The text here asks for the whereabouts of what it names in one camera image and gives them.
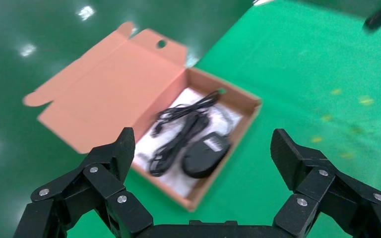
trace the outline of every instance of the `open cardboard box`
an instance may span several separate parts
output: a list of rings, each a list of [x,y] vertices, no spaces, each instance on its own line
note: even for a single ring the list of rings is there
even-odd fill
[[[212,175],[200,179],[181,197],[132,164],[142,176],[176,202],[194,210],[239,144],[261,106],[260,99],[195,68],[185,68],[186,47],[151,31],[129,38],[133,24],[126,22],[82,57],[28,94],[27,106],[50,103],[38,121],[79,153],[110,144],[124,127],[133,127],[137,142],[187,87],[201,94],[226,90],[219,103],[243,117],[229,139],[232,148]]]

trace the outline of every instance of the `screw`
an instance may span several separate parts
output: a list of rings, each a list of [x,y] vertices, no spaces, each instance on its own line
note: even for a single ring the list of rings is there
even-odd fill
[[[302,198],[297,198],[297,203],[300,205],[300,206],[304,206],[306,207],[308,205],[308,202]]]
[[[373,193],[373,197],[375,197],[377,200],[381,201],[381,195],[378,193]]]
[[[90,168],[90,172],[95,173],[98,171],[98,167],[92,167]]]
[[[40,192],[39,192],[39,195],[40,196],[44,196],[44,195],[46,195],[46,194],[48,194],[50,191],[47,189],[47,188],[45,188],[45,189],[42,189]]]
[[[126,196],[121,195],[118,197],[118,203],[124,203],[126,202],[126,200],[127,200]]]
[[[319,174],[323,176],[328,176],[328,172],[326,172],[325,170],[319,170]]]

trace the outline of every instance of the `green floor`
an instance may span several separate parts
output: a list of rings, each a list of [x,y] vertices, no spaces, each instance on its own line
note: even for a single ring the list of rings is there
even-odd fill
[[[237,0],[0,1],[0,238],[12,236],[35,188],[83,159],[37,122],[43,108],[23,106],[24,95],[127,20],[138,31],[150,27],[186,44],[192,65],[250,6]],[[381,189],[381,30],[366,35],[363,20],[295,2],[252,7],[197,67],[262,97],[261,114],[195,213],[129,174],[128,189],[155,223],[271,224],[290,195],[269,157],[276,127]],[[94,212],[69,235],[112,237]],[[347,236],[321,216],[309,237]]]

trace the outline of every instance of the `box flap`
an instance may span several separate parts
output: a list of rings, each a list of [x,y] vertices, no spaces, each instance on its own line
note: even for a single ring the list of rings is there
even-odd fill
[[[122,24],[23,100],[50,102],[38,120],[80,153],[116,140],[185,69],[186,47],[132,30]]]

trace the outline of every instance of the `mouse cable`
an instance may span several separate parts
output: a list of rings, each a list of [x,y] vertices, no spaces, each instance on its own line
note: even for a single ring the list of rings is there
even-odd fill
[[[149,173],[152,176],[162,176],[173,164],[179,151],[188,142],[209,125],[209,117],[205,112],[191,112],[186,117],[182,130],[165,145],[158,148],[149,161]]]
[[[158,113],[158,124],[155,126],[151,136],[155,137],[160,134],[164,124],[177,120],[191,112],[206,112],[208,108],[214,106],[218,102],[220,96],[220,92],[216,90],[192,105],[185,106],[184,104],[179,104],[173,108],[162,110]]]

